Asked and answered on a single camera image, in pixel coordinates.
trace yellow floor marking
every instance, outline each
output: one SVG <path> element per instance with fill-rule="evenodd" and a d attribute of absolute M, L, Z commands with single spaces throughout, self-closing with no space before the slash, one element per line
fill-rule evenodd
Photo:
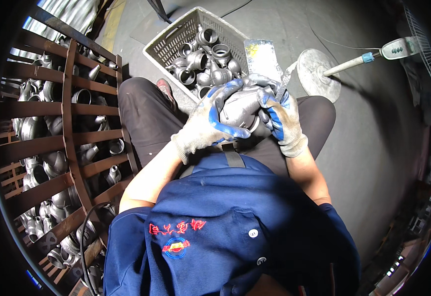
<path fill-rule="evenodd" d="M 116 0 L 108 15 L 107 24 L 105 26 L 104 37 L 100 44 L 106 50 L 113 53 L 115 36 L 117 35 L 118 24 L 124 12 L 126 0 Z"/>

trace plastic crate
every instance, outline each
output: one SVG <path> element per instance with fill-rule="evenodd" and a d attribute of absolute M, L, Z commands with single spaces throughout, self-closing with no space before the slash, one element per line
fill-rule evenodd
<path fill-rule="evenodd" d="M 204 29 L 210 28 L 217 32 L 219 37 L 217 43 L 226 44 L 230 48 L 232 57 L 239 62 L 242 72 L 247 74 L 247 56 L 243 41 L 248 37 L 231 24 L 202 7 L 189 10 L 159 33 L 143 49 L 143 54 L 195 102 L 199 102 L 199 98 L 168 72 L 165 67 L 169 66 L 179 56 L 177 49 L 181 44 L 194 40 L 197 25 L 199 24 Z"/>

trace embroidered logo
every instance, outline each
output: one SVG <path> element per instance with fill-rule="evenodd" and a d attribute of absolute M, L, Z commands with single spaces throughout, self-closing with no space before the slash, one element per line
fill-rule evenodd
<path fill-rule="evenodd" d="M 189 241 L 182 237 L 172 237 L 164 245 L 162 252 L 173 259 L 182 258 L 186 254 L 186 248 L 190 245 Z"/>
<path fill-rule="evenodd" d="M 192 221 L 190 223 L 186 223 L 184 221 L 181 221 L 176 225 L 176 228 L 179 229 L 178 231 L 176 231 L 176 233 L 177 234 L 185 234 L 186 230 L 188 230 L 189 224 L 191 225 L 192 229 L 194 229 L 194 231 L 197 231 L 197 230 L 200 230 L 206 224 L 206 221 L 194 220 L 194 219 L 192 219 Z M 150 232 L 150 234 L 153 234 L 153 235 L 157 235 L 159 233 L 166 235 L 166 234 L 172 234 L 173 231 L 175 231 L 174 229 L 170 230 L 171 224 L 163 225 L 163 228 L 166 231 L 161 231 L 161 230 L 159 230 L 158 226 L 150 223 L 150 231 L 149 232 Z"/>

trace shirt button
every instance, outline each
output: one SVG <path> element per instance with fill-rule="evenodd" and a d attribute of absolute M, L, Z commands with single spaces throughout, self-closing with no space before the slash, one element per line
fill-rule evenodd
<path fill-rule="evenodd" d="M 263 262 L 265 262 L 266 261 L 266 257 L 260 257 L 260 258 L 258 258 L 258 260 L 257 260 L 257 265 L 260 265 L 261 263 L 263 263 Z"/>
<path fill-rule="evenodd" d="M 248 232 L 248 235 L 249 235 L 251 238 L 256 238 L 256 237 L 258 236 L 258 230 L 256 230 L 256 229 L 252 229 L 252 230 L 250 230 L 250 231 Z"/>

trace work glove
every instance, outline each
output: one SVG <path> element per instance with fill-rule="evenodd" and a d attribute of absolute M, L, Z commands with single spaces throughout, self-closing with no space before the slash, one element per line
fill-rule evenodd
<path fill-rule="evenodd" d="M 188 163 L 190 154 L 196 150 L 234 138 L 246 139 L 251 133 L 242 127 L 232 127 L 220 123 L 219 113 L 224 107 L 224 100 L 241 89 L 242 79 L 234 79 L 224 85 L 214 86 L 194 107 L 184 127 L 171 136 L 177 148 L 177 154 L 184 164 Z"/>
<path fill-rule="evenodd" d="M 270 86 L 258 90 L 257 97 L 262 107 L 259 111 L 260 119 L 278 140 L 284 156 L 296 157 L 301 154 L 306 149 L 308 140 L 299 123 L 297 100 L 285 91 L 281 100 L 277 101 Z"/>

